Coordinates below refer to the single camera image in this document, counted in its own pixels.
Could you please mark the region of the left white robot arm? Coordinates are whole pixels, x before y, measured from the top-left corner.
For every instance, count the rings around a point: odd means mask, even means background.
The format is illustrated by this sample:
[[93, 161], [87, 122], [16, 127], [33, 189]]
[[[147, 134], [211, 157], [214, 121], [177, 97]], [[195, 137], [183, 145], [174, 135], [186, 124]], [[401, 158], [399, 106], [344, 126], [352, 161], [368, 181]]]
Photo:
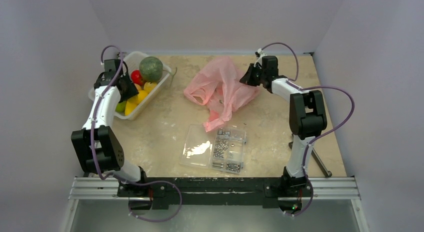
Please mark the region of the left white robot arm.
[[104, 71], [93, 85], [94, 100], [82, 129], [73, 131], [71, 142], [80, 166], [85, 173], [95, 173], [101, 179], [109, 176], [130, 183], [136, 196], [149, 190], [143, 169], [125, 159], [124, 149], [112, 130], [118, 103], [138, 93], [128, 75], [123, 60], [108, 59]]

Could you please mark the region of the pink plastic bag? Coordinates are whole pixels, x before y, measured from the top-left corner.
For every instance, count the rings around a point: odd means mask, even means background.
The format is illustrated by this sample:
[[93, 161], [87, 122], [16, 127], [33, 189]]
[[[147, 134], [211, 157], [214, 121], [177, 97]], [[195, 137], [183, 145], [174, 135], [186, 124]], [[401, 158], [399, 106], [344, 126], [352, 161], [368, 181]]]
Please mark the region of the pink plastic bag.
[[244, 73], [228, 57], [217, 57], [208, 62], [184, 89], [191, 102], [209, 109], [209, 118], [203, 123], [205, 132], [211, 132], [229, 122], [239, 108], [255, 99], [258, 87], [240, 82]]

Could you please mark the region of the green netted melon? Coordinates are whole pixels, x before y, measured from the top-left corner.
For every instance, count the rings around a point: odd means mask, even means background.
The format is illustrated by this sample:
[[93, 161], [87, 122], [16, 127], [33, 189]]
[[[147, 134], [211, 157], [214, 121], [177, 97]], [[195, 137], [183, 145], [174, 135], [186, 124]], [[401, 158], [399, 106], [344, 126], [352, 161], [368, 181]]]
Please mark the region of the green netted melon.
[[163, 63], [157, 57], [149, 56], [139, 63], [139, 71], [147, 82], [158, 82], [163, 75]]

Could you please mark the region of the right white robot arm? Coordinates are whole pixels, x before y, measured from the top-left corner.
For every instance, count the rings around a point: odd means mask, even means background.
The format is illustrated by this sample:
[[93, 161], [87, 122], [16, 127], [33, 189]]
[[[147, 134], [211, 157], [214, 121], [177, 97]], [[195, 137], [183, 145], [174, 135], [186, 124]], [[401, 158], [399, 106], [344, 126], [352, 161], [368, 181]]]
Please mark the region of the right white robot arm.
[[323, 94], [319, 90], [302, 88], [286, 76], [279, 75], [278, 59], [275, 56], [259, 56], [255, 63], [250, 64], [240, 82], [249, 86], [262, 85], [289, 103], [289, 127], [293, 142], [280, 187], [284, 194], [293, 195], [306, 185], [315, 139], [328, 125]]

